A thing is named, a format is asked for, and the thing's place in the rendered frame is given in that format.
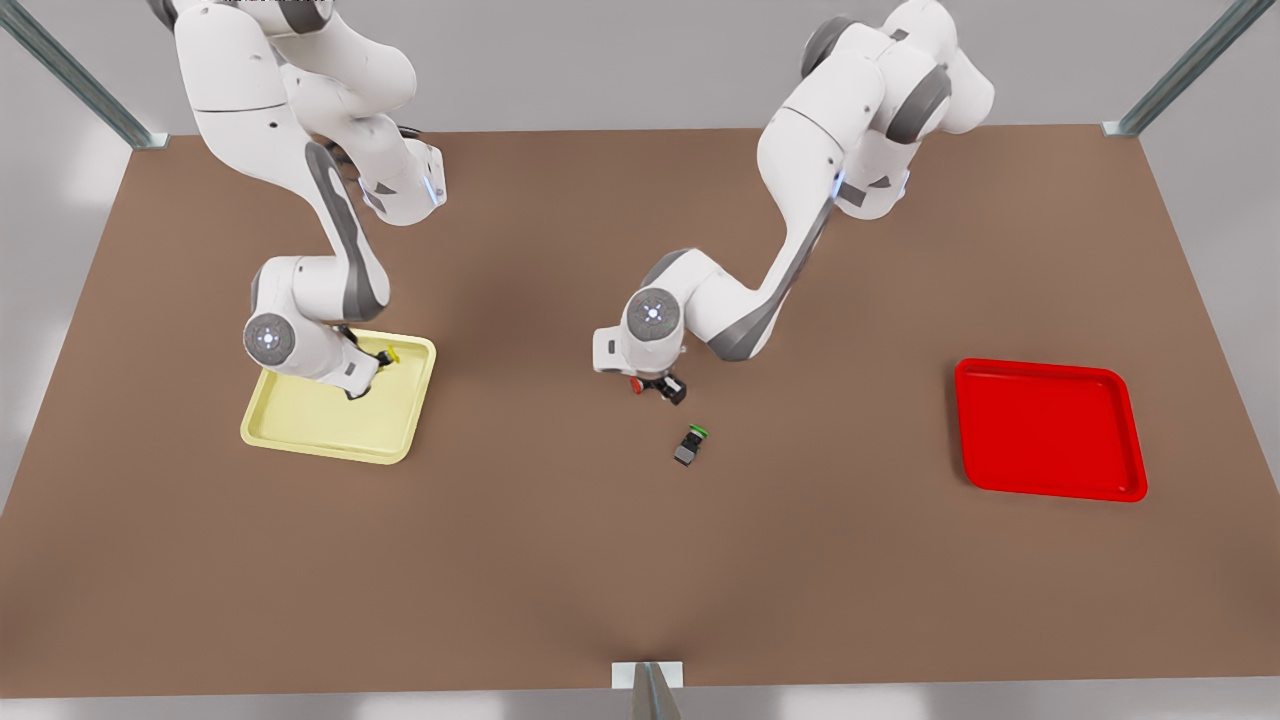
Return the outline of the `silver frame post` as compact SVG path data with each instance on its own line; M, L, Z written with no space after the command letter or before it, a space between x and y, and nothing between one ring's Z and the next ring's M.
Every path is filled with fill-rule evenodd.
M1137 138L1165 113L1277 0L1233 0L1231 5L1117 120L1100 128L1106 137Z
M0 0L0 28L133 150L161 150L169 145L170 135L147 129L18 0Z
M613 662L611 687L630 691L628 720L682 720L672 688L684 688L680 661Z

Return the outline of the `yellow tray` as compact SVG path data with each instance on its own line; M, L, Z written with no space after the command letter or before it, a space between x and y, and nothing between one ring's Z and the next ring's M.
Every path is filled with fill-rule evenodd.
M262 370L239 436L262 448L392 465L408 454L436 360L430 340L356 329L374 352L396 360L362 398L335 387Z

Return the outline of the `red tray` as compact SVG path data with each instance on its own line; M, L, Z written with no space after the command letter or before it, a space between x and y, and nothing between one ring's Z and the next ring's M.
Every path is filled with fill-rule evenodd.
M954 387L974 486L1121 503L1147 496L1130 395L1115 372L966 357Z

